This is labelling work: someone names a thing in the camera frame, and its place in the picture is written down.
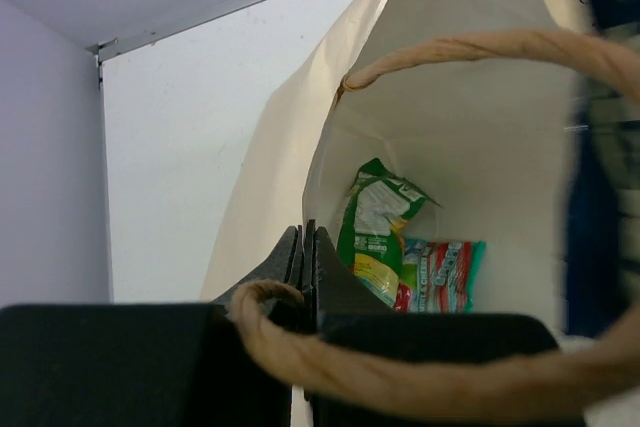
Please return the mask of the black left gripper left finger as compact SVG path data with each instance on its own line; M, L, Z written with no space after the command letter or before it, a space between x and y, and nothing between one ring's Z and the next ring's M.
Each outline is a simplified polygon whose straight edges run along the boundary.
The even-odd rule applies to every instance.
M286 426L289 387L209 302L16 304L1 311L5 426Z

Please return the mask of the green snack bag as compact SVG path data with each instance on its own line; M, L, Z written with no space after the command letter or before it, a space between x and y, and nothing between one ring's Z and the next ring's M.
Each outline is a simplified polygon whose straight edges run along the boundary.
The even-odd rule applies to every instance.
M400 289L402 231L423 207L436 203L420 187L374 158L363 164L337 215L336 252L357 279L388 307Z

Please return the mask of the teal Fox's candy bag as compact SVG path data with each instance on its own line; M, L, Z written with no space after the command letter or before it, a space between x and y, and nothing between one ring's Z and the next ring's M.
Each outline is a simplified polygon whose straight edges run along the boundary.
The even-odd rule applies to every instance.
M394 309L404 313L468 313L486 244L407 238Z

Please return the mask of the cream paper bag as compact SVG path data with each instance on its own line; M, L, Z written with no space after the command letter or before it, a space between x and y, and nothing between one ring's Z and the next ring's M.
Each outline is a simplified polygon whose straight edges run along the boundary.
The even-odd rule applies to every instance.
M328 426L580 420L639 383L639 299L595 338L565 333L576 115L593 79L639 110L639 49L544 0L354 0L269 99L203 291L232 280L249 359ZM435 199L402 231L482 241L468 313L404 313L337 252L337 215L378 158Z

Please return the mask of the blue potato chips bag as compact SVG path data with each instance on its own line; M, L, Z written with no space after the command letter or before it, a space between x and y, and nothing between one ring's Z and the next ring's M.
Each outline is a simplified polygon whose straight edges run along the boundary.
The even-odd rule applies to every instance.
M588 0L597 35L639 49L639 0ZM595 338L639 299L639 110L586 79L565 227L565 327Z

